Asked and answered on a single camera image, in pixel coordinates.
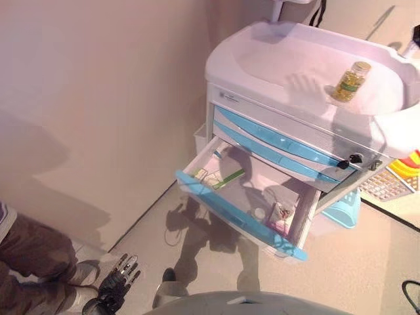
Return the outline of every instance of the sneaker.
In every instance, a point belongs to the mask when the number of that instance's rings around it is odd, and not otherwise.
[[[74,289],[75,293],[68,299],[69,301],[66,301],[69,306],[64,306],[64,312],[81,313],[86,303],[98,297],[98,291],[90,287],[74,287]]]
[[[98,278],[99,269],[96,266],[86,262],[80,262],[76,265],[76,272],[71,279],[67,281],[70,285],[85,287],[91,285]]]
[[[176,280],[175,271],[172,268],[167,268],[163,273],[162,282],[175,282]]]

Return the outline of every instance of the wall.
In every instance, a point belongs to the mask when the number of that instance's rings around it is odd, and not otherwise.
[[[307,5],[286,3],[281,20],[309,24],[320,0]],[[320,27],[404,51],[412,29],[420,24],[420,0],[332,0]],[[420,65],[420,52],[415,55]]]
[[[270,6],[2,1],[0,198],[109,249],[194,155],[211,49]]]

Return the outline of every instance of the open drawer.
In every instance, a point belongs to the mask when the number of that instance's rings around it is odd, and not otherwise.
[[[241,176],[232,179],[233,174]],[[211,176],[224,179],[225,185],[212,183],[208,179]],[[184,171],[177,171],[177,179],[182,190],[257,245],[279,257],[306,260],[302,248],[321,194],[319,190],[217,136]],[[294,212],[283,235],[267,227],[266,220],[259,222],[250,214],[262,210],[267,219],[275,203]]]

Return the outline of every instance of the brown pants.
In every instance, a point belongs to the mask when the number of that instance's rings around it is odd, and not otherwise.
[[[75,272],[75,251],[63,234],[19,216],[0,243],[0,315],[58,314],[69,307],[74,288],[60,281]],[[19,283],[9,275],[13,269],[23,276],[60,281]]]

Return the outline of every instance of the drawer lock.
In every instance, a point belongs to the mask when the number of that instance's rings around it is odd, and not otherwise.
[[[337,167],[340,169],[346,169],[351,164],[360,164],[363,163],[362,156],[360,154],[352,154],[348,159],[344,159],[337,164]]]

